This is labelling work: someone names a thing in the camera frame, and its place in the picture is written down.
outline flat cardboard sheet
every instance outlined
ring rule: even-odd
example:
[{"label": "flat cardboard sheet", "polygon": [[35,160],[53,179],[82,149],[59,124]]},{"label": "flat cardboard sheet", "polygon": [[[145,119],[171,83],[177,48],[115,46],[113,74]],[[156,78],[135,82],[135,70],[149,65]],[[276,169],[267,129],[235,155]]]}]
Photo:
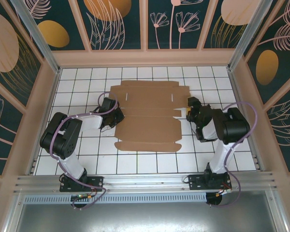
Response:
[{"label": "flat cardboard sheet", "polygon": [[189,87],[176,81],[122,81],[112,86],[125,119],[116,126],[115,143],[123,151],[176,152],[181,144],[181,116],[187,107]]}]

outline gray metal sheet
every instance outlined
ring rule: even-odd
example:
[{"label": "gray metal sheet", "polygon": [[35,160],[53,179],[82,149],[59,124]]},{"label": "gray metal sheet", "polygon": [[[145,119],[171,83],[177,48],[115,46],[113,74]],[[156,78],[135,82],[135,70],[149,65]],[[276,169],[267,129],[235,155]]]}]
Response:
[{"label": "gray metal sheet", "polygon": [[[231,201],[237,192],[227,194]],[[69,205],[24,205],[18,232],[272,232],[264,192],[242,192],[228,208],[194,203],[97,204],[84,211]]]}]

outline enclosure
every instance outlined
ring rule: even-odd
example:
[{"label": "enclosure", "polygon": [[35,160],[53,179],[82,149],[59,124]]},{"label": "enclosure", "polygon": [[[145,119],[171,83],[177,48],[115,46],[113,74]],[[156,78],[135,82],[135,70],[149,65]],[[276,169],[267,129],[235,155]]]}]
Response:
[{"label": "enclosure", "polygon": [[[176,152],[118,150],[116,128],[81,132],[77,159],[107,192],[73,210],[39,140],[55,113],[88,113],[127,80],[256,108],[229,164],[237,203],[210,208],[189,190],[218,141],[201,143],[183,107]],[[239,194],[231,183],[222,205]],[[290,0],[0,0],[0,231],[32,230],[290,231]]]}]

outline black grid line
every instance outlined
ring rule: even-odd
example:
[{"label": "black grid line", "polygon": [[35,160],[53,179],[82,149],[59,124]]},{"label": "black grid line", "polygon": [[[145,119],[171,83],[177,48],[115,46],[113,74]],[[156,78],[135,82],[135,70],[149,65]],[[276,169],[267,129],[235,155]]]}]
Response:
[{"label": "black grid line", "polygon": [[[195,66],[196,67],[196,73],[197,73],[197,76],[198,77],[185,77],[185,75],[184,75],[184,69],[183,69],[183,67],[182,66],[180,66],[181,67],[181,72],[182,72],[182,77],[169,77],[169,69],[168,69],[168,67],[165,67],[165,66],[162,66],[162,67],[164,67],[164,68],[166,68],[166,73],[167,73],[167,78],[164,78],[165,79],[165,81],[172,81],[172,80],[174,80],[174,79],[177,79],[177,81],[179,81],[180,79],[182,79],[183,80],[183,82],[184,82],[184,85],[186,86],[186,80],[188,80],[188,79],[192,79],[192,78],[194,78],[194,79],[198,79],[198,80],[195,80],[195,81],[199,81],[199,84],[200,84],[200,89],[196,89],[196,91],[200,91],[200,93],[202,94],[202,99],[203,99],[203,102],[204,102],[204,104],[219,104],[219,105],[221,105],[222,106],[222,104],[228,104],[227,102],[224,102],[224,103],[222,103],[222,101],[221,101],[221,97],[220,97],[220,93],[219,93],[219,90],[232,90],[232,89],[229,89],[229,88],[227,88],[227,89],[219,89],[218,88],[218,85],[217,85],[217,79],[216,78],[227,78],[227,77],[215,77],[215,75],[214,75],[214,71],[213,71],[213,68],[211,67],[211,70],[212,70],[212,73],[213,73],[213,76],[214,77],[212,77],[212,78],[214,78],[215,79],[215,84],[216,84],[216,89],[214,89],[214,90],[216,90],[217,92],[218,92],[218,96],[219,96],[219,102],[205,102],[205,100],[204,100],[204,89],[202,88],[202,85],[201,85],[201,77],[200,77],[200,75],[199,75],[199,70],[198,70],[198,67],[197,66]],[[92,81],[93,80],[104,80],[105,81],[105,83],[104,83],[104,91],[106,91],[106,86],[107,86],[107,82],[106,82],[106,80],[123,80],[123,68],[121,67],[121,77],[120,78],[116,78],[116,79],[113,79],[113,78],[111,78],[111,79],[107,79],[107,74],[108,74],[108,68],[106,68],[106,73],[104,73],[104,78],[102,78],[102,76],[99,76],[99,79],[95,79],[95,78],[93,78],[92,77],[92,75],[93,75],[93,72],[94,72],[94,70],[93,69],[91,69],[91,74],[90,74],[90,79],[76,79],[76,76],[77,76],[77,74],[78,74],[78,72],[79,72],[79,69],[76,69],[76,73],[75,73],[75,79],[74,80],[67,80],[67,81],[73,81],[73,89],[72,89],[72,92],[60,92],[60,93],[66,93],[66,94],[68,94],[68,93],[70,93],[71,94],[71,96],[70,96],[70,104],[69,105],[56,105],[56,106],[54,106],[54,102],[56,101],[56,97],[57,97],[57,94],[58,94],[58,87],[59,87],[59,83],[62,81],[62,82],[64,82],[65,80],[61,80],[61,77],[60,77],[60,81],[58,82],[58,85],[57,85],[57,89],[56,89],[56,94],[55,94],[55,97],[54,97],[54,100],[53,100],[53,105],[52,105],[52,109],[51,109],[51,112],[50,112],[50,115],[49,116],[51,116],[51,114],[53,113],[53,111],[54,111],[54,107],[57,107],[57,110],[58,110],[58,107],[67,107],[68,108],[68,112],[70,112],[71,111],[71,109],[72,109],[72,107],[84,107],[85,108],[85,112],[87,112],[88,111],[88,109],[89,109],[89,107],[92,107],[93,105],[89,105],[88,103],[88,100],[89,100],[89,94],[90,93],[99,93],[100,91],[90,91],[90,85],[92,84]],[[138,67],[136,67],[136,79],[137,80],[145,80],[145,79],[150,79],[151,81],[154,81],[154,71],[153,71],[153,67],[151,67],[151,77],[149,77],[149,78],[139,78],[138,77]],[[78,80],[87,80],[87,81],[89,81],[89,88],[88,88],[88,91],[84,91],[84,92],[74,92],[74,87],[75,87],[75,81],[78,81]],[[71,105],[71,103],[72,103],[72,97],[73,97],[73,93],[86,93],[87,94],[87,101],[86,101],[86,104],[81,104],[81,105],[76,105],[75,104],[75,106],[72,106]],[[180,118],[178,118],[179,120],[185,120],[185,118],[184,117],[180,117]],[[182,135],[183,136],[192,136],[192,141],[193,141],[193,146],[194,146],[194,148],[191,150],[191,152],[174,152],[174,153],[169,153],[169,154],[175,154],[175,157],[176,157],[176,168],[177,168],[177,172],[179,172],[179,170],[178,170],[178,160],[177,160],[177,154],[195,154],[195,160],[196,160],[196,165],[197,165],[197,170],[198,170],[198,172],[199,171],[202,171],[202,170],[199,170],[199,165],[198,165],[198,159],[197,159],[197,153],[203,153],[203,154],[206,154],[206,153],[213,153],[213,152],[198,152],[197,150],[198,150],[198,148],[197,147],[195,147],[195,135],[193,134],[193,131],[192,131],[192,129],[190,128],[190,130],[189,131],[191,131],[191,133],[189,134],[188,132],[182,132]],[[97,156],[97,164],[96,164],[96,174],[98,173],[98,164],[99,164],[99,156],[100,156],[100,146],[101,146],[101,144],[100,144],[100,142],[101,142],[101,138],[102,137],[113,137],[114,138],[114,136],[107,136],[107,135],[101,135],[101,133],[99,132],[99,135],[97,136],[97,135],[95,135],[95,136],[89,136],[89,137],[87,137],[86,136],[86,138],[99,138],[99,142],[97,143],[98,144],[98,152],[97,152],[97,154],[84,154],[84,155],[80,155],[80,149],[81,149],[81,145],[82,145],[82,138],[85,138],[84,136],[83,136],[83,134],[81,134],[80,135],[80,145],[79,145],[79,148],[78,148],[78,154],[77,154],[77,157],[78,157],[78,159],[79,159],[79,157],[80,156]],[[139,154],[141,154],[140,152],[135,152],[135,154],[136,154],[136,173],[138,173],[139,172],[139,167],[138,167],[138,164],[139,164]],[[114,150],[114,154],[103,154],[103,156],[109,156],[109,155],[116,155],[116,172],[115,172],[115,170],[113,169],[112,170],[112,172],[114,172],[114,173],[116,173],[117,174],[117,169],[118,169],[118,157],[119,157],[119,155],[131,155],[131,153],[123,153],[123,154],[119,154],[119,151],[118,151],[118,149],[116,150],[116,152],[115,152],[115,150]],[[142,155],[156,155],[156,170],[157,170],[157,172],[156,173],[159,173],[159,170],[158,170],[158,152],[152,152],[152,153],[142,153]],[[35,165],[35,170],[34,170],[34,172],[36,173],[36,171],[37,171],[37,168],[38,168],[38,166],[39,166],[39,161],[40,161],[40,157],[42,157],[42,156],[45,156],[45,154],[43,154],[42,155],[42,152],[41,152],[41,150],[40,150],[40,152],[39,152],[39,156],[38,156],[38,160],[37,160],[37,162],[36,162],[36,165]],[[236,158],[235,158],[235,155],[233,154],[233,156],[234,156],[234,160],[235,160],[235,163],[236,163],[236,168],[238,169],[238,167],[237,167],[237,160],[236,160]]]}]

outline dark green wall panel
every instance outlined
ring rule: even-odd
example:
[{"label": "dark green wall panel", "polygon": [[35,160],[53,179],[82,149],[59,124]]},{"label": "dark green wall panel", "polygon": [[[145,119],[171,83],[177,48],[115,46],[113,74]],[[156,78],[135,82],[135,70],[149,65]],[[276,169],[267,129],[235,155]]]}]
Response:
[{"label": "dark green wall panel", "polygon": [[197,48],[209,1],[184,2],[173,8],[169,0],[148,1],[148,49],[170,49],[171,27],[172,49]]},{"label": "dark green wall panel", "polygon": [[[14,31],[11,31],[11,33],[17,36],[19,47],[19,56],[14,68],[9,72],[0,70],[0,83],[26,106],[41,64],[1,4],[0,15],[12,25]],[[4,27],[0,27],[0,35],[6,35],[4,30]],[[9,43],[3,37],[0,38],[0,41],[2,44]],[[0,53],[11,53],[11,56],[13,56],[15,51],[2,49]],[[9,56],[6,56],[6,59],[2,60],[3,65],[10,65],[11,60],[8,58]]]}]

